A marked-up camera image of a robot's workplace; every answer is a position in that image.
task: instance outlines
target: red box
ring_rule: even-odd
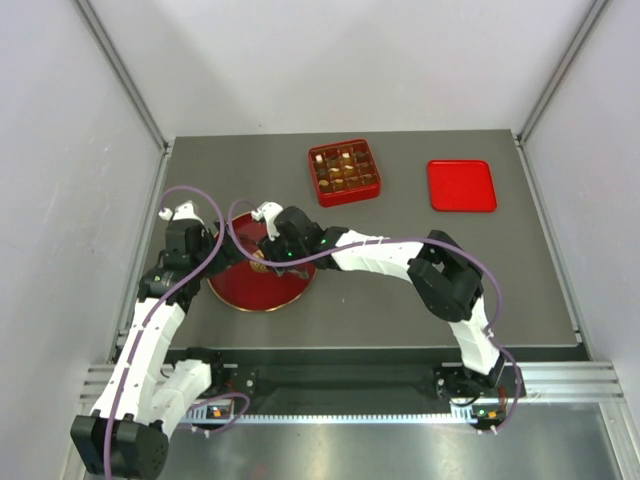
[[[483,160],[431,160],[427,179],[431,205],[440,212],[493,212],[498,206]]]
[[[309,150],[311,178],[323,207],[380,195],[382,181],[366,140],[356,139]]]

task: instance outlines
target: metal corner post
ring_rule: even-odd
[[[138,87],[122,61],[114,43],[111,41],[104,25],[100,21],[100,17],[98,17],[98,14],[91,5],[90,0],[71,0],[71,2],[75,5],[78,13],[89,27],[91,34],[102,50],[102,53],[118,78],[118,81],[122,85],[125,93],[129,97],[133,108],[140,116],[140,120],[142,120],[142,123],[148,130],[149,135],[151,135],[151,138],[160,150],[166,150],[168,147],[167,140],[162,135],[158,124],[153,118],[153,115],[151,115],[151,112],[142,98]]]
[[[567,76],[571,66],[574,64],[576,58],[584,48],[589,36],[598,23],[598,20],[600,20],[610,3],[611,0],[594,0],[589,7],[589,10],[580,22],[578,30],[574,34],[569,46],[564,51],[558,65],[553,71],[551,78],[542,90],[542,94],[538,98],[533,110],[531,110],[531,113],[527,117],[527,120],[522,127],[522,131],[517,135],[520,142],[526,142],[531,137],[531,134],[544,115],[544,112],[547,110],[547,107],[558,91],[562,81]]]

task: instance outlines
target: wall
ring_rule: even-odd
[[[640,3],[611,2],[529,142],[597,355],[640,425]]]
[[[1,476],[58,478],[159,152],[72,2],[0,13]]]
[[[512,128],[591,0],[93,0],[165,136]]]

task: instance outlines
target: red plate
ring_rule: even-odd
[[[256,242],[267,234],[264,224],[254,222],[250,213],[233,220],[233,227],[245,249],[261,256]],[[256,262],[239,263],[209,279],[214,293],[227,305],[247,312],[269,312],[296,300],[309,286],[316,268],[305,263],[298,267],[307,278],[293,273],[278,277]]]
[[[498,206],[482,160],[431,160],[427,178],[431,205],[440,212],[493,212]]]

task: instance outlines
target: reflective metal surface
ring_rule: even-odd
[[[597,405],[523,406],[497,437],[467,427],[238,426],[177,432],[162,480],[620,479]]]

